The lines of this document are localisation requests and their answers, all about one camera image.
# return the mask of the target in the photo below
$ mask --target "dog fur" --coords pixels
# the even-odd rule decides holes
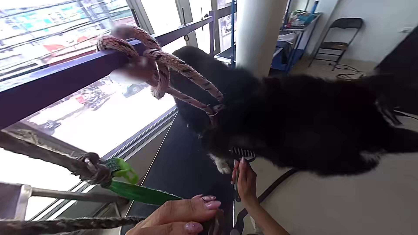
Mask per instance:
[[[255,151],[279,167],[322,176],[361,174],[375,168],[383,153],[418,151],[418,133],[391,126],[361,82],[331,83],[307,75],[258,79],[195,47],[185,46],[174,55],[224,95],[216,126],[204,111],[176,99],[180,115],[222,173],[230,172],[231,146]],[[218,104],[172,70],[171,86],[205,104]]]

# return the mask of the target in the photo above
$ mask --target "black table surface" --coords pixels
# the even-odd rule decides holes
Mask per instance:
[[[193,130],[177,115],[152,163],[143,186],[170,192],[182,198],[198,194],[214,195],[225,211],[224,234],[229,234],[233,220],[234,190],[231,175],[221,174],[213,160],[202,150]],[[158,206],[134,202],[127,216],[148,216]],[[124,235],[133,226],[123,226]]]

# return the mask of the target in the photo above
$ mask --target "pink rope leash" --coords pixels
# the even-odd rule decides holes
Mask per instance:
[[[205,111],[213,124],[213,116],[218,110],[214,111],[209,106],[199,102],[198,100],[181,93],[180,91],[169,86],[170,73],[168,67],[176,70],[183,76],[190,79],[196,85],[201,87],[215,97],[219,102],[222,102],[223,95],[219,90],[195,69],[190,67],[184,61],[178,57],[166,53],[161,50],[160,44],[151,37],[145,30],[128,25],[120,25],[112,30],[111,35],[102,36],[97,41],[97,49],[114,49],[124,53],[129,59],[139,61],[140,56],[136,50],[124,39],[135,38],[140,40],[146,47],[150,48],[144,51],[143,55],[149,59],[155,60],[157,66],[154,65],[154,75],[152,79],[148,80],[147,83],[153,87],[153,96],[160,99],[165,93],[169,93],[172,96],[183,100],[203,111]]]

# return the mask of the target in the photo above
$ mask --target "white pillar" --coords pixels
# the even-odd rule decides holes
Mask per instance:
[[[267,76],[282,26],[286,0],[239,0],[237,67]]]

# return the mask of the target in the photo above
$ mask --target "white paw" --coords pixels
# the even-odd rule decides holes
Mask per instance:
[[[383,150],[374,153],[367,151],[360,152],[360,156],[362,156],[365,161],[378,161],[383,154],[385,154]]]
[[[218,168],[218,171],[222,174],[230,174],[231,168],[229,167],[227,161],[222,158],[218,158],[215,155],[209,153],[209,157],[214,160],[216,167]]]

